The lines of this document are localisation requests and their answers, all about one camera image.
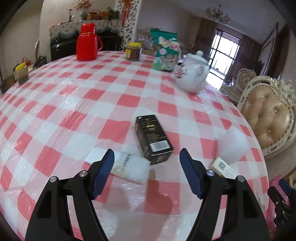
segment green bag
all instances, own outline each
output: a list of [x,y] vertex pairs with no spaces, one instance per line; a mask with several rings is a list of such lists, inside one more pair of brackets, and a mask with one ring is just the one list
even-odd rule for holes
[[178,35],[160,30],[150,30],[154,43],[158,45],[152,68],[161,71],[173,71],[180,54]]

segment window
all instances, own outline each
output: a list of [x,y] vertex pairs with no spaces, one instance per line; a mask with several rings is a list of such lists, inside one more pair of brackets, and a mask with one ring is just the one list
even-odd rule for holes
[[220,89],[225,77],[233,64],[237,52],[239,51],[240,39],[224,32],[216,30],[216,36],[213,40],[210,52],[210,72],[206,81],[216,89]]

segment pink bag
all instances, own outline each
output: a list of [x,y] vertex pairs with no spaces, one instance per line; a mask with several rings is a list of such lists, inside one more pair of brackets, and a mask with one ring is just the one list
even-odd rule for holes
[[[283,178],[281,175],[277,176],[276,178],[274,178],[272,181],[269,182],[269,186],[270,187],[271,186],[275,186],[275,188],[282,195],[282,197],[285,200],[286,204],[289,205],[288,197],[285,195],[285,193],[283,192],[283,190],[279,186],[279,180],[281,178]],[[273,202],[271,201],[271,199],[269,199],[268,209],[267,209],[267,215],[266,215],[266,223],[267,223],[267,227],[268,227],[269,233],[274,233],[275,229],[277,229],[277,226],[274,223],[274,218],[275,218],[275,214],[276,214],[276,212],[274,211],[274,209],[275,209],[275,205],[273,204]]]

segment black box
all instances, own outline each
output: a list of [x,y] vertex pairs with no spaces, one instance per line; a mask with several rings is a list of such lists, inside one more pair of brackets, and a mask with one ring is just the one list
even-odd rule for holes
[[136,133],[145,158],[150,165],[166,161],[174,151],[155,115],[136,118]]

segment gift bag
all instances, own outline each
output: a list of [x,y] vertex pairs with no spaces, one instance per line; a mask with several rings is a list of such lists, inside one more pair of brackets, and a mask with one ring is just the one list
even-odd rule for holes
[[152,68],[161,71],[173,71],[180,54],[178,35],[160,30],[150,30],[154,43],[158,45]]
[[[289,205],[289,199],[288,197],[285,195],[284,191],[280,188],[279,186],[279,180],[283,178],[282,176],[277,176],[276,178],[274,178],[272,181],[270,181],[269,186],[274,186],[278,192],[282,195],[282,197],[285,200],[285,203],[287,205]],[[269,233],[274,233],[275,230],[277,230],[277,225],[274,223],[274,218],[276,217],[275,214],[275,206],[273,204],[273,202],[269,199],[268,202],[268,209],[267,209],[267,215],[266,215],[266,223],[267,223],[267,227],[269,230]]]

